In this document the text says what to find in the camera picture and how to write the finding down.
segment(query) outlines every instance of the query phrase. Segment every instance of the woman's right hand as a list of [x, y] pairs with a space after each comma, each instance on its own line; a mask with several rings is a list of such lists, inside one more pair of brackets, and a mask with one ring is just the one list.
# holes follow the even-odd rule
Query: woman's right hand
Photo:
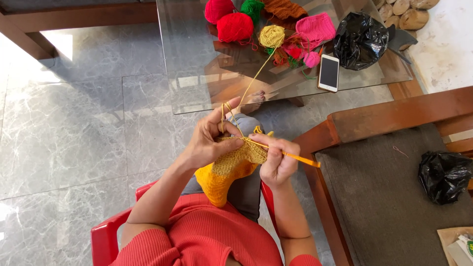
[[268, 149], [268, 159], [261, 165], [260, 177], [271, 190], [277, 189], [289, 181], [289, 177], [296, 172], [298, 161], [289, 156], [283, 155], [282, 151], [299, 155], [298, 144], [283, 139], [276, 139], [265, 134], [250, 134], [250, 139], [266, 144]]

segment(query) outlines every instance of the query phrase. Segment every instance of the marble floor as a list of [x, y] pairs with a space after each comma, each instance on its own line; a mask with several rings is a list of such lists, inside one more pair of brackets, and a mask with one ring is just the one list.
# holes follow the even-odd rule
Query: marble floor
[[[44, 35], [60, 58], [38, 62], [0, 36], [0, 265], [89, 266], [90, 229], [133, 205], [208, 112], [172, 114], [158, 24]], [[331, 112], [390, 100], [377, 86], [302, 108], [269, 102], [254, 116], [291, 140]], [[292, 183], [322, 264], [334, 265], [304, 174]], [[275, 235], [264, 202], [259, 221]]]

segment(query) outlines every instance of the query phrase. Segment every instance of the red plastic chair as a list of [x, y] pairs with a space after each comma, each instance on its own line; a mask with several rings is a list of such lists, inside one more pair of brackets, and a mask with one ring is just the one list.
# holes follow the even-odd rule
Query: red plastic chair
[[[136, 190], [135, 196], [138, 201], [143, 194], [153, 186], [157, 181], [142, 186]], [[268, 212], [271, 217], [272, 224], [279, 235], [276, 221], [274, 219], [274, 201], [272, 199], [272, 191], [261, 181], [261, 193], [263, 194]], [[126, 222], [133, 207], [130, 207], [107, 220], [94, 226], [90, 230], [91, 246], [92, 246], [92, 262], [94, 266], [109, 266], [118, 256], [118, 228]]]

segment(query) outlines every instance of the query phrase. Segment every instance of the red top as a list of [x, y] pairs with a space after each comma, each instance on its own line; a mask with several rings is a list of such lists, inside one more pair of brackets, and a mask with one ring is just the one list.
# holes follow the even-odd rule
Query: red top
[[[263, 227], [231, 204], [213, 206], [205, 194], [181, 196], [166, 232], [141, 232], [112, 266], [225, 266], [230, 253], [243, 266], [282, 265], [278, 247]], [[295, 265], [322, 266], [311, 255], [297, 256], [289, 266]]]

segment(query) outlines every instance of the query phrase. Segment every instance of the yellow yarn ball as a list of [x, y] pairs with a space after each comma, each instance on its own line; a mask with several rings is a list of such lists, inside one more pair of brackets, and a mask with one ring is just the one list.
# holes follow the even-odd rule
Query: yellow yarn ball
[[278, 48], [284, 42], [284, 28], [271, 25], [264, 27], [260, 32], [258, 40], [260, 44], [268, 48]]

